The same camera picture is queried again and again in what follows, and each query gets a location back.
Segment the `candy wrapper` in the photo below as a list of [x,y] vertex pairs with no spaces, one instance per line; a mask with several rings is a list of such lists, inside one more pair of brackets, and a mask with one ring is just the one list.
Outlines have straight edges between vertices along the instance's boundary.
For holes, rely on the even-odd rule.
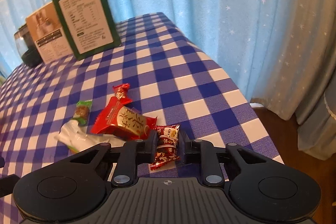
[[179,141],[180,125],[173,126],[155,126],[159,135],[157,141],[157,150],[154,163],[151,164],[151,170],[155,170],[172,160],[178,160],[177,143]]
[[89,120],[92,100],[79,101],[76,104],[75,114],[72,119],[77,120],[80,126],[85,126]]
[[113,135],[86,134],[78,121],[70,120],[62,127],[55,139],[64,143],[73,153],[78,153],[96,144],[109,142],[112,147],[123,146],[124,141]]
[[132,99],[127,97],[127,91],[129,87],[130,87],[129,83],[113,86],[115,96],[123,105],[127,105],[133,102]]
[[91,133],[113,134],[125,141],[145,140],[155,126],[156,120],[157,117],[146,117],[125,107],[113,96],[98,115]]

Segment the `product box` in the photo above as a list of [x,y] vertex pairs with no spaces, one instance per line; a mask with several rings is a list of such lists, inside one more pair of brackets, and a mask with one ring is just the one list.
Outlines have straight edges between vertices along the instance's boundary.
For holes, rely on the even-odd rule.
[[53,0],[78,60],[120,45],[107,0]]
[[52,2],[29,15],[26,23],[44,63],[72,54]]

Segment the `blue checkered tablecloth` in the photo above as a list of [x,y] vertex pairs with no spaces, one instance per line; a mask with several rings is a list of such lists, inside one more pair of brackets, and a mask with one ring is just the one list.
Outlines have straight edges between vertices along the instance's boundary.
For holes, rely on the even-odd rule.
[[[192,45],[163,14],[117,24],[122,46],[76,61],[72,56],[36,68],[17,67],[0,88],[1,175],[25,174],[70,155],[55,140],[79,100],[93,100],[87,131],[113,95],[113,85],[130,83],[128,105],[158,117],[157,124],[180,124],[190,138],[215,146],[235,142],[281,161],[260,120],[239,89],[211,58]],[[139,176],[177,177],[195,165],[171,162]],[[11,195],[0,199],[0,223],[21,216]]]

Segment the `red candy wrapper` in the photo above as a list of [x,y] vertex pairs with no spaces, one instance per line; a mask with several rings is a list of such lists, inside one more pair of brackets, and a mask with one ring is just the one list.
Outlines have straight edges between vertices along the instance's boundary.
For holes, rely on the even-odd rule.
[[178,160],[177,143],[179,141],[180,125],[173,126],[155,126],[159,140],[157,141],[157,150],[154,163],[151,164],[151,170],[155,170],[172,160]]
[[93,134],[113,134],[125,141],[147,139],[156,124],[156,118],[146,117],[125,107],[117,97],[99,113],[92,129]]
[[127,105],[133,102],[132,99],[127,97],[127,91],[129,90],[129,87],[129,83],[113,86],[115,96],[123,105]]

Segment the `green box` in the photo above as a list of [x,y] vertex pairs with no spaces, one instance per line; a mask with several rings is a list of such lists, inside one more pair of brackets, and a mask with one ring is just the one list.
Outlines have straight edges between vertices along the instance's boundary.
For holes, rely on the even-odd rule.
[[52,0],[77,60],[120,45],[107,0]]

